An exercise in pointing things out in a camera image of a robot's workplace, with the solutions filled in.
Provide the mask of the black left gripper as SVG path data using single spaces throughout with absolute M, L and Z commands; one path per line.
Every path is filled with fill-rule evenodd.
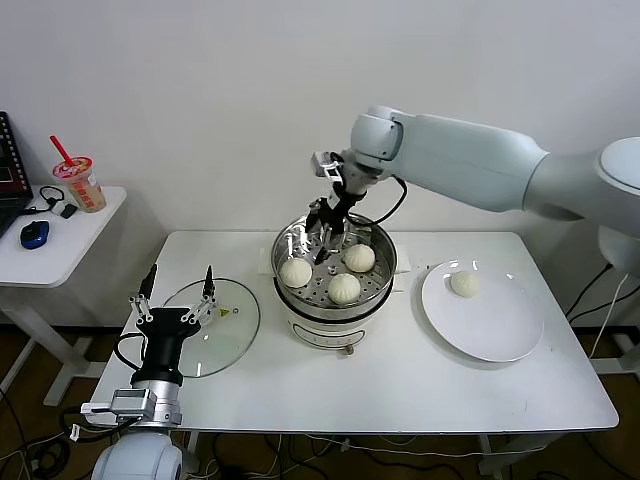
M 201 300 L 190 309 L 186 307 L 149 307 L 157 265 L 154 264 L 141 281 L 138 292 L 129 296 L 129 304 L 136 317 L 138 330 L 147 339 L 141 367 L 132 375 L 130 383 L 166 381 L 183 384 L 179 361 L 183 342 L 194 335 L 194 325 L 203 324 L 215 305 L 215 284 L 209 265 L 203 282 Z

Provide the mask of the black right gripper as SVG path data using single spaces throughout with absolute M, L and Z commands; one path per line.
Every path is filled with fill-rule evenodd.
M 309 204 L 305 232 L 320 230 L 321 244 L 314 256 L 315 264 L 322 264 L 342 248 L 347 214 L 365 196 L 365 193 L 349 193 L 343 185 L 333 185 L 328 197 L 319 198 Z

